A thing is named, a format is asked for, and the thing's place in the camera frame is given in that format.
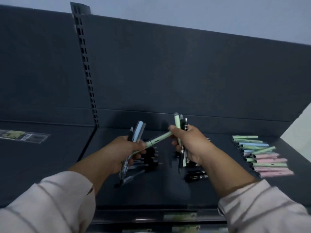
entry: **person's left hand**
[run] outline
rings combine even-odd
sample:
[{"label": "person's left hand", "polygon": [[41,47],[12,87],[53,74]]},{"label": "person's left hand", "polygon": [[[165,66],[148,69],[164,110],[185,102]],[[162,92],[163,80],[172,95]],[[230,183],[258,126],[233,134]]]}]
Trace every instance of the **person's left hand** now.
[{"label": "person's left hand", "polygon": [[111,174],[113,174],[120,171],[122,161],[126,160],[134,151],[142,150],[131,157],[129,165],[133,164],[134,159],[140,159],[141,154],[146,153],[145,147],[146,143],[143,141],[131,142],[127,140],[127,136],[119,136],[98,152],[102,153],[110,164]]}]

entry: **person's right hand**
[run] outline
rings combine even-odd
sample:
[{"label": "person's right hand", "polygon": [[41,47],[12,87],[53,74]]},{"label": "person's right hand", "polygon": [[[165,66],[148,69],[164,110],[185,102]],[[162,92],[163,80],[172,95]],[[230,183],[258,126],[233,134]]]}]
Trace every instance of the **person's right hand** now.
[{"label": "person's right hand", "polygon": [[179,138],[188,150],[188,157],[195,163],[202,164],[204,156],[208,154],[213,144],[194,126],[188,125],[188,131],[178,129],[174,125],[169,126],[169,130],[173,133],[174,141],[172,144],[176,147],[176,151],[180,151],[177,139]]}]

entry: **barcode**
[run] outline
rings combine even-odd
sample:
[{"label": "barcode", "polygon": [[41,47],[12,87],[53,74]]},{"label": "barcode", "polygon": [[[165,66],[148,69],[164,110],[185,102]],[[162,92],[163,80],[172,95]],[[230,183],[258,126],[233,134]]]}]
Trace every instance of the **barcode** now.
[{"label": "barcode", "polygon": [[26,134],[22,139],[21,141],[26,141],[29,137],[31,137],[32,134]]}]

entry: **hand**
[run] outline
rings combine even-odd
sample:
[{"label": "hand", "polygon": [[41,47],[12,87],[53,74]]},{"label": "hand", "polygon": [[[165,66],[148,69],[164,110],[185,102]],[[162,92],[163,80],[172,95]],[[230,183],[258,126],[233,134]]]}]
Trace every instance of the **hand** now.
[{"label": "hand", "polygon": [[169,126],[169,130],[173,133],[175,139],[172,144],[176,147],[176,151],[180,151],[177,139],[179,138],[188,150],[188,157],[195,163],[202,164],[204,156],[208,154],[208,150],[213,144],[194,126],[188,125],[188,131],[178,129],[174,125]]},{"label": "hand", "polygon": [[[113,174],[120,171],[123,160],[126,160],[134,151],[143,150],[145,147],[146,143],[143,141],[131,142],[127,140],[127,136],[119,136],[98,152],[105,156],[110,164],[111,174]],[[141,154],[144,153],[146,150],[133,155],[129,160],[129,165],[133,164],[134,159],[140,159]]]}]

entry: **white shirt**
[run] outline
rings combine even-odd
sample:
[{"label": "white shirt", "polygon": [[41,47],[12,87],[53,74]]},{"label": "white shirt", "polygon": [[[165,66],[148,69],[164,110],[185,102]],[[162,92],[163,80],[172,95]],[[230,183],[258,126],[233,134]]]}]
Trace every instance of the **white shirt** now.
[{"label": "white shirt", "polygon": [[[229,232],[310,232],[311,216],[266,180],[219,201]],[[84,232],[95,212],[92,183],[76,172],[60,172],[33,184],[0,210],[0,232]]]}]

